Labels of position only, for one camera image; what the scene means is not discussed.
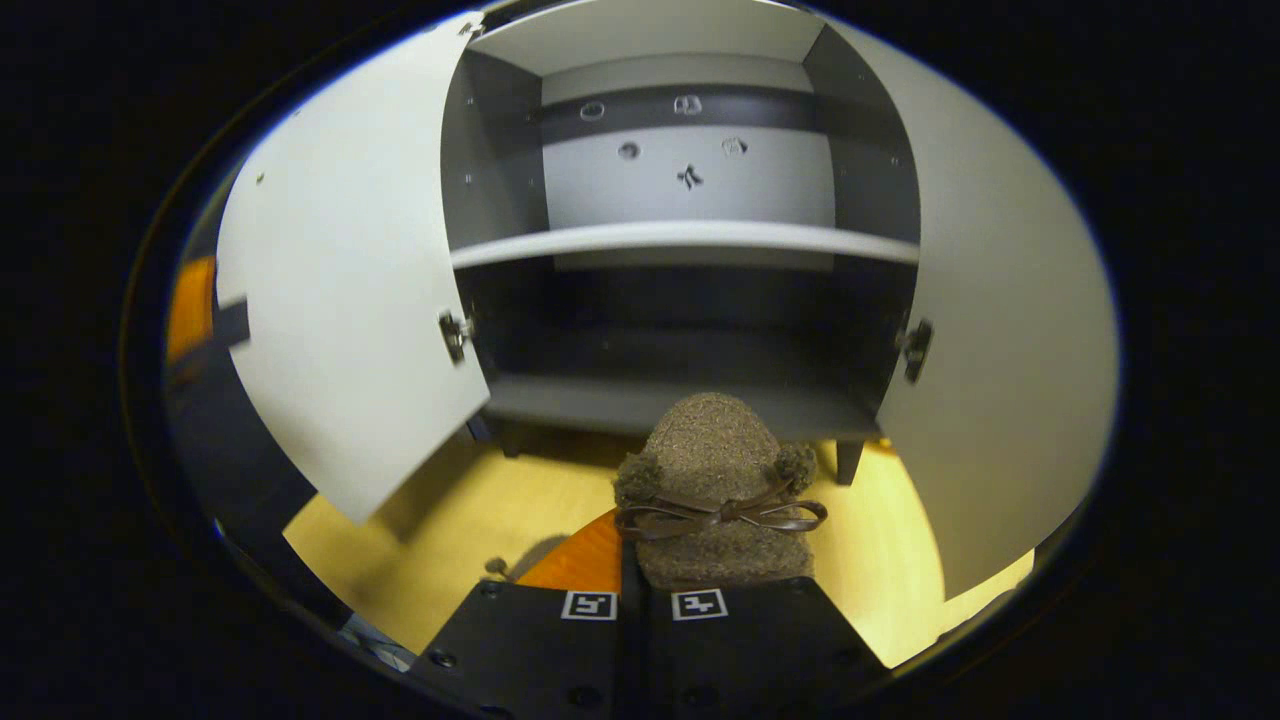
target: yellow floor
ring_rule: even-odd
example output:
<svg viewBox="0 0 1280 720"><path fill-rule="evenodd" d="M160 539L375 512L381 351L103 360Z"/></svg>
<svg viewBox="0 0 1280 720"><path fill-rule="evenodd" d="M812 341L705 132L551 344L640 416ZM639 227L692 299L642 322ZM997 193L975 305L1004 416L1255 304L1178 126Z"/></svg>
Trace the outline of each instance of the yellow floor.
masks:
<svg viewBox="0 0 1280 720"><path fill-rule="evenodd" d="M365 525L316 496L284 536L338 597L420 652L490 557L516 560L549 536L572 534L613 506L611 480L643 441L561 433L535 454L503 457L462 437L445 443ZM924 509L892 450L869 443L851 487L835 483L835 443L818 446L805 497L829 519L809 533L815 574L887 666L932 644L1032 569L1033 552L943 602L942 569Z"/></svg>

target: brown ribbon bow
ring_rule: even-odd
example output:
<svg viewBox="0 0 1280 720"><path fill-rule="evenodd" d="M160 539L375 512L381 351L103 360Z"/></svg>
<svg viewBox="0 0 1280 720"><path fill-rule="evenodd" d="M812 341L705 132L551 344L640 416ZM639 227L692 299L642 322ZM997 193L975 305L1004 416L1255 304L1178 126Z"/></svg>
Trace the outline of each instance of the brown ribbon bow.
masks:
<svg viewBox="0 0 1280 720"><path fill-rule="evenodd" d="M654 496L654 505L632 505L618 510L613 524L623 539L644 541L696 533L733 520L745 520L753 525L785 533L808 533L817 529L827 519L827 509L815 500L777 501L777 496L786 491L791 482L780 478L773 468L767 469L773 483L754 497L717 503L675 492L660 492ZM814 516L773 515L791 507L803 507Z"/></svg>

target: screw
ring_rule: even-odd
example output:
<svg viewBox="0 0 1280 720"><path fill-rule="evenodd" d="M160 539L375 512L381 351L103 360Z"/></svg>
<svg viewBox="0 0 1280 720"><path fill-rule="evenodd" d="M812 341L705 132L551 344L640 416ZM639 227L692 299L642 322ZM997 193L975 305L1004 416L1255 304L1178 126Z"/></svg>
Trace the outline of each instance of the screw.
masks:
<svg viewBox="0 0 1280 720"><path fill-rule="evenodd" d="M484 564L484 571L485 573L493 573L494 575L502 575L503 578L506 578L506 579L509 580L511 577L507 574L507 570L509 570L509 568L507 568L507 561L503 560L502 557L490 557Z"/></svg>
<svg viewBox="0 0 1280 720"><path fill-rule="evenodd" d="M431 662L435 662L436 665L444 669L453 667L454 665L458 664L457 657L453 657L452 655L444 652L443 650L433 650L431 652L428 653L428 657L431 659Z"/></svg>
<svg viewBox="0 0 1280 720"><path fill-rule="evenodd" d="M568 691L568 701L579 707L595 707L600 705L600 691L591 685L579 685Z"/></svg>

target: black background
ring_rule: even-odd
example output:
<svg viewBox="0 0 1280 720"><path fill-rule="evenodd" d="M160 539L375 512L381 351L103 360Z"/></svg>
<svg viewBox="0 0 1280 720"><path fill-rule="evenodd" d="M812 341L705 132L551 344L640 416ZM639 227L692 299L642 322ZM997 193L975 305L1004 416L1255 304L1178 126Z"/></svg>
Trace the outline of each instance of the black background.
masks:
<svg viewBox="0 0 1280 720"><path fill-rule="evenodd" d="M256 94L397 5L6 12L15 150L5 193L32 215L8 224L22 252L5 264L23 407L12 427L18 457L37 460L13 461L8 478L19 491L6 507L19 566L4 584L8 701L200 716L367 716L413 702L329 652L229 566L170 539L133 469L115 366L133 254L186 164ZM1100 511L1074 543L1088 571L1025 632L1012 634L1037 616L1030 606L984 628L970 650L989 657L941 693L920 700L908 685L895 702L911 705L886 714L1262 715L1260 680L1275 661L1258 610L1275 597L1275 542L1248 530L1266 528L1256 515L1275 471L1245 462L1260 447L1249 429L1265 427L1252 407L1268 387L1248 360L1265 352L1257 315L1277 275L1265 247L1275 228L1247 210L1275 184L1254 179L1267 167L1275 61L1252 56L1277 27L1274 10L833 10L950 76L1044 154L1098 232L1126 347L1116 450ZM366 35L364 47L443 12L412 4L393 20L402 31ZM957 657L948 670L966 665Z"/></svg>

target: orange object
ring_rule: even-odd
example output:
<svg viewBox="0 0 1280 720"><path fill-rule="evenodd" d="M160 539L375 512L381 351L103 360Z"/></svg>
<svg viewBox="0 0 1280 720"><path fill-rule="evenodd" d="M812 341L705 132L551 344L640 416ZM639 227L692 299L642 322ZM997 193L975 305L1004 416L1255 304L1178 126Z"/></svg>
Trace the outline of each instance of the orange object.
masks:
<svg viewBox="0 0 1280 720"><path fill-rule="evenodd" d="M169 306L165 360L172 365L214 334L214 258L183 265Z"/></svg>
<svg viewBox="0 0 1280 720"><path fill-rule="evenodd" d="M617 507L588 523L538 565L517 585L556 591L622 592L622 538L613 527Z"/></svg>

